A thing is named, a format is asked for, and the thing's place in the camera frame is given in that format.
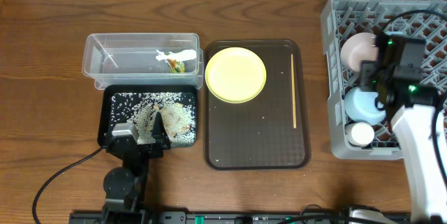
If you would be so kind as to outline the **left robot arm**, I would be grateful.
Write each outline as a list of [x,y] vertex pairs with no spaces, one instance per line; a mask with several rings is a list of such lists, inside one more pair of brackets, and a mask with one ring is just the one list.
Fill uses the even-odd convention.
[[107,153],[122,160],[122,165],[106,174],[103,181],[105,204],[101,223],[155,223],[156,214],[144,206],[149,160],[163,157],[170,148],[161,113],[157,112],[151,144],[138,144],[138,129],[132,123],[115,124],[101,145]]

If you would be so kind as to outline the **yellow plate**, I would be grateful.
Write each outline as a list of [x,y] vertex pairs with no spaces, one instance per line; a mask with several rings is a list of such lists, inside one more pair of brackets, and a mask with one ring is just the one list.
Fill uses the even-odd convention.
[[251,50],[229,47],[213,54],[205,68],[207,88],[227,103],[245,103],[262,92],[267,79],[265,64]]

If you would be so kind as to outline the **white plastic wrap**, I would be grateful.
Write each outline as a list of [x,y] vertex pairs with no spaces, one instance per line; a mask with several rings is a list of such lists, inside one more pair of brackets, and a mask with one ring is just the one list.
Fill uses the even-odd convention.
[[182,50],[180,52],[169,52],[165,53],[159,50],[156,50],[158,55],[156,56],[156,59],[158,61],[162,60],[172,60],[172,61],[188,61],[193,60],[197,58],[197,53],[195,50]]

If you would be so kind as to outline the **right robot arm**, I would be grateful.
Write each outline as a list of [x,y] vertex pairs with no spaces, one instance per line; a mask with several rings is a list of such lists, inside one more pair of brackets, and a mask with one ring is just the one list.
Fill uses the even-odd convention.
[[411,194],[411,222],[446,222],[444,99],[421,84],[425,40],[381,32],[374,61],[363,61],[359,87],[376,92],[397,139]]

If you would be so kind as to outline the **green snack wrapper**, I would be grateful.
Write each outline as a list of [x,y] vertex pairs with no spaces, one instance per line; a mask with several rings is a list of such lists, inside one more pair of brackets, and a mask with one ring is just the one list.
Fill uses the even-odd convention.
[[165,63],[168,65],[171,73],[184,73],[185,65],[183,61],[177,61],[174,59],[166,59]]

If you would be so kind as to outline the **rice and food scraps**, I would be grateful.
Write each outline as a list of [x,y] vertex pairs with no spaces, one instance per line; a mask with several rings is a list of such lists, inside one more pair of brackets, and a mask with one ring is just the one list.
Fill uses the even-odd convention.
[[115,93],[112,95],[110,125],[132,123],[138,130],[138,144],[152,144],[157,113],[172,147],[190,147],[196,141],[196,102],[191,93]]

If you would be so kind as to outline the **light blue bowl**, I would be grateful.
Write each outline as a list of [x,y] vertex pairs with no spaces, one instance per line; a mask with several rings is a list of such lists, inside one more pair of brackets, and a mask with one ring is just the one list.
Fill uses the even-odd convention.
[[377,92],[362,91],[359,87],[350,89],[344,99],[346,114],[355,122],[365,122],[372,126],[381,123],[386,112],[377,109],[377,97]]

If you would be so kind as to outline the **white cup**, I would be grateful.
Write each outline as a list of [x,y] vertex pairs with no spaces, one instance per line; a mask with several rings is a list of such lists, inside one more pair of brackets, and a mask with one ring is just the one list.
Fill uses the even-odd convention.
[[355,146],[366,147],[374,139],[374,129],[365,122],[349,124],[345,128],[348,141]]

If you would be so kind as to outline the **white bowl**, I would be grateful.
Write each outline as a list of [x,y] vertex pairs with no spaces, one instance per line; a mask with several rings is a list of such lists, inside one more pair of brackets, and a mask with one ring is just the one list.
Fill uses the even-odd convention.
[[342,46],[340,59],[345,67],[356,73],[360,72],[363,61],[376,61],[378,48],[375,46],[376,36],[362,32],[350,37]]

